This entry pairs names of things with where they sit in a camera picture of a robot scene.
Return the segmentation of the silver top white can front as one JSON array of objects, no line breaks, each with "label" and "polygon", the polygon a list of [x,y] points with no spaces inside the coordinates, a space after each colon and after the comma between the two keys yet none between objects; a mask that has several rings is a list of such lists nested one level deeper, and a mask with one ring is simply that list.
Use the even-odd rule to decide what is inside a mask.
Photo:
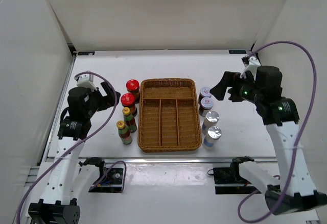
[{"label": "silver top white can front", "polygon": [[209,127],[203,140],[203,147],[210,150],[213,149],[221,136],[222,132],[218,126]]}]

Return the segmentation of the silver white can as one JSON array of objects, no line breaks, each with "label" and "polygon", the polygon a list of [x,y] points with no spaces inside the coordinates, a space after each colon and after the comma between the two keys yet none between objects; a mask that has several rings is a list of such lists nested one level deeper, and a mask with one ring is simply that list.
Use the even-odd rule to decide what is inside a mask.
[{"label": "silver white can", "polygon": [[210,150],[213,149],[221,136],[222,132],[218,126],[209,127],[203,140],[203,147]]},{"label": "silver white can", "polygon": [[202,134],[205,135],[210,127],[216,126],[219,121],[219,118],[220,115],[218,112],[212,110],[208,111],[201,126]]}]

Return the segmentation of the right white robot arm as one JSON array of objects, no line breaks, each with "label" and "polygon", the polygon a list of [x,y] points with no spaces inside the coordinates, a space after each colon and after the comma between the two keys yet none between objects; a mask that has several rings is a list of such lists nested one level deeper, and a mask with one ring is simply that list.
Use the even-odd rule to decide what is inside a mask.
[{"label": "right white robot arm", "polygon": [[308,211],[326,205],[326,194],[313,183],[299,145],[301,129],[293,100],[282,96],[282,73],[274,66],[260,66],[256,74],[226,71],[210,90],[219,101],[226,93],[232,102],[249,101],[271,138],[280,178],[261,169],[248,156],[234,158],[229,176],[235,183],[247,180],[265,197],[268,214],[282,215]]}]

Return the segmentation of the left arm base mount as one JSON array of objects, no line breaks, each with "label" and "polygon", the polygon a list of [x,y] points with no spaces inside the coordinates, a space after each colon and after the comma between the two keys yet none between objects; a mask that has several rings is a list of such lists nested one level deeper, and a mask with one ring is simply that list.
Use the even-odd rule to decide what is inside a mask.
[{"label": "left arm base mount", "polygon": [[99,169],[98,179],[91,185],[88,192],[122,193],[125,187],[127,164],[118,160],[106,167],[105,160],[99,157],[87,158],[80,161],[79,166],[93,165]]}]

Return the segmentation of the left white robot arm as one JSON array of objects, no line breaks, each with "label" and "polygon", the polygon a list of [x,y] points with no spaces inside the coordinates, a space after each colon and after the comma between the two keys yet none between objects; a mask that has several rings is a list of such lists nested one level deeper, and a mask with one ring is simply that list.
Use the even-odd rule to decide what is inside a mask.
[{"label": "left white robot arm", "polygon": [[79,83],[68,92],[68,107],[60,116],[57,157],[53,164],[35,182],[49,176],[44,192],[36,203],[30,203],[28,214],[35,223],[78,223],[80,207],[77,193],[85,187],[82,180],[74,180],[77,166],[88,165],[79,162],[80,153],[91,128],[91,118],[96,112],[115,108],[120,93],[111,84],[101,83],[106,95],[102,95],[93,82]]}]

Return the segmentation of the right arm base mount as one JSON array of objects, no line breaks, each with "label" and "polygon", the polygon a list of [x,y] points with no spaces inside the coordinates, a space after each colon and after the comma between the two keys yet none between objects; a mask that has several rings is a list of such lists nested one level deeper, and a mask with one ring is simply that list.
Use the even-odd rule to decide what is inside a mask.
[{"label": "right arm base mount", "polygon": [[249,156],[233,158],[229,167],[214,167],[207,171],[207,175],[214,177],[215,194],[259,194],[248,180],[239,174],[239,165],[245,162],[254,162]]}]

